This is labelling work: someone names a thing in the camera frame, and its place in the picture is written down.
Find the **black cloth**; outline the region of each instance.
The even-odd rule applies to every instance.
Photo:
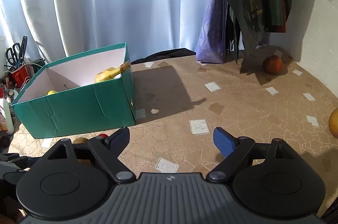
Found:
[[[135,60],[135,61],[131,62],[131,64],[135,65],[135,64],[138,64],[138,63],[153,62],[153,61],[157,61],[157,60],[185,57],[185,56],[192,56],[192,55],[196,55],[196,52],[191,51],[191,50],[186,49],[186,48],[178,48],[178,49],[166,50],[166,51],[161,51],[161,52],[152,54],[148,57]]]

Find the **red object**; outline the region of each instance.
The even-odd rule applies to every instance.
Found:
[[[19,67],[16,71],[14,71],[12,74],[12,77],[16,83],[16,88],[21,88],[23,83],[30,79],[27,69],[25,66]]]
[[[263,69],[268,74],[277,75],[283,69],[283,62],[277,55],[266,57],[263,61]]]
[[[101,134],[99,134],[98,136],[102,136],[102,137],[104,137],[104,138],[107,138],[107,137],[108,137],[108,135],[105,134],[105,133],[101,133]]]

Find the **red fruit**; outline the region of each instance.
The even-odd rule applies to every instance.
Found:
[[[263,61],[263,69],[268,74],[277,75],[283,69],[283,62],[277,55],[266,57]]]
[[[102,137],[104,137],[104,138],[107,138],[107,137],[108,137],[108,135],[105,134],[105,133],[101,133],[101,134],[99,134],[98,136],[102,136]]]

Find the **screw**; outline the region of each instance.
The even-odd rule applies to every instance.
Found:
[[[116,178],[119,179],[119,180],[128,180],[128,179],[132,178],[132,173],[126,172],[126,171],[118,172],[116,174]]]
[[[215,171],[215,172],[209,173],[209,177],[212,180],[222,180],[225,178],[225,173],[220,172],[220,171]]]

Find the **white wall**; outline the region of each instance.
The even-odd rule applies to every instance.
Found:
[[[338,96],[338,0],[292,0],[287,33],[272,33],[270,44]]]

